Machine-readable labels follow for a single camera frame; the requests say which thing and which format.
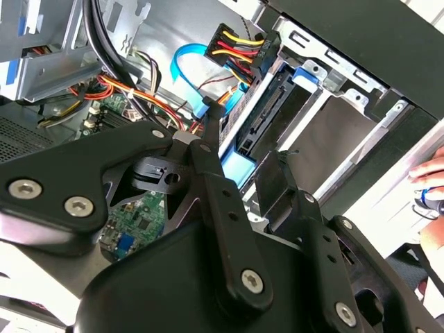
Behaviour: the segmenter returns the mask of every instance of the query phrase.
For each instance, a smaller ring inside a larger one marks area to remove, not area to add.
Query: cable tie
[[[131,88],[130,91],[128,92],[128,99],[133,99],[134,98],[134,88]]]

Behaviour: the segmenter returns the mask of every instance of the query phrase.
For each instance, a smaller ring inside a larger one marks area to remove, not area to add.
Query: blue plastic tab
[[[305,69],[298,67],[293,75],[293,82],[313,94],[318,89],[319,80]]]
[[[19,18],[19,36],[25,33],[26,18]],[[6,74],[6,85],[12,85],[15,82],[17,74],[19,73],[20,59],[11,60],[8,65],[8,73]]]
[[[234,151],[234,146],[223,156],[222,169],[225,177],[236,182],[240,188],[253,174],[256,163]]]

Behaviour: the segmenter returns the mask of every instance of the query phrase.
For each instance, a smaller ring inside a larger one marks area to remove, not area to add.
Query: red wire
[[[240,69],[242,69],[247,74],[250,74],[250,75],[253,74],[253,72],[251,70],[249,70],[248,68],[245,68],[244,66],[242,66],[241,62],[238,61],[237,59],[234,59],[234,58],[230,58],[230,59],[231,59],[231,61],[233,61],[236,64],[236,66],[238,66]]]
[[[244,55],[244,56],[255,56],[257,55],[257,52],[259,51],[241,51],[241,50],[236,50],[235,48],[231,47],[230,45],[221,42],[220,40],[217,42],[218,45],[222,46],[223,48],[236,52],[238,54]]]

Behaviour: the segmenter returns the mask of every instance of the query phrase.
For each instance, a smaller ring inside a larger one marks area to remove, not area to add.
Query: black plastic housing
[[[280,49],[280,35],[277,31],[271,31],[265,38],[261,49],[251,64],[251,71],[256,78],[264,78],[270,67],[278,57]]]
[[[227,45],[234,47],[236,45],[236,42],[231,40],[230,38],[226,37],[223,32],[227,31],[231,33],[233,36],[238,37],[233,29],[231,29],[229,26],[227,26],[224,23],[219,24],[219,27],[217,28],[216,32],[213,35],[213,38],[211,39],[211,42],[208,44],[207,50],[205,52],[205,57],[210,59],[211,61],[214,61],[219,66],[223,67],[224,64],[227,62],[229,55],[228,54],[217,54],[213,55],[212,52],[222,49],[217,42],[222,41],[226,43]]]

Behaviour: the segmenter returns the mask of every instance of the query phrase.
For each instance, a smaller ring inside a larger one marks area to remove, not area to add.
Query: screw
[[[16,180],[9,185],[9,194],[17,199],[34,199],[42,193],[42,186],[29,179]]]
[[[347,326],[354,327],[356,326],[356,317],[353,311],[344,303],[338,302],[336,303],[336,313],[339,318],[347,324]]]
[[[206,144],[201,144],[200,147],[207,153],[211,153],[211,149]]]
[[[342,224],[344,224],[344,227],[346,227],[347,229],[353,229],[353,225],[349,222],[349,221],[347,221],[347,220],[342,220]]]
[[[242,272],[242,283],[252,293],[261,293],[264,290],[264,283],[259,274],[250,269]]]
[[[65,202],[65,210],[71,216],[86,217],[92,214],[94,204],[90,199],[73,196]]]
[[[153,134],[155,137],[159,137],[160,139],[163,139],[163,138],[165,137],[165,134],[162,133],[162,132],[160,132],[159,130],[154,130],[154,131],[152,132],[152,134]]]
[[[310,196],[308,193],[305,194],[305,198],[310,202],[310,203],[314,203],[314,198],[312,196]]]

